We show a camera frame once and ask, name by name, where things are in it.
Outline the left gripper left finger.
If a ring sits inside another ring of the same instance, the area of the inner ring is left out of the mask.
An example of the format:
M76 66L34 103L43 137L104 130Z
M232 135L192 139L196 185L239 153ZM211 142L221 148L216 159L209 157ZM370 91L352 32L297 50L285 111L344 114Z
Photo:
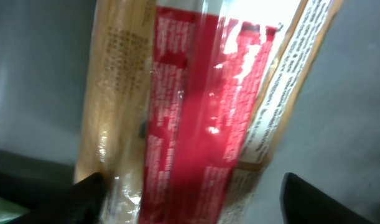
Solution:
M15 218L9 224L97 224L106 195L106 180L91 174L56 201Z

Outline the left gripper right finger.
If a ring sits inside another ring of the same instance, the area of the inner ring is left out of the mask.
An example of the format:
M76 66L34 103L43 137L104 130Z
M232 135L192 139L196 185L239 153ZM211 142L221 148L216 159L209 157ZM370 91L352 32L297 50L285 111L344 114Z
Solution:
M372 224L291 172L282 181L280 209L285 224Z

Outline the red and tan cracker package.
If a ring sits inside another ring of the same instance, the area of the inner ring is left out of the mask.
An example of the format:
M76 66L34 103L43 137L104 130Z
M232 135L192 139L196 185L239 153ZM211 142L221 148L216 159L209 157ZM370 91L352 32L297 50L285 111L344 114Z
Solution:
M241 222L333 0L96 3L75 181L98 223Z

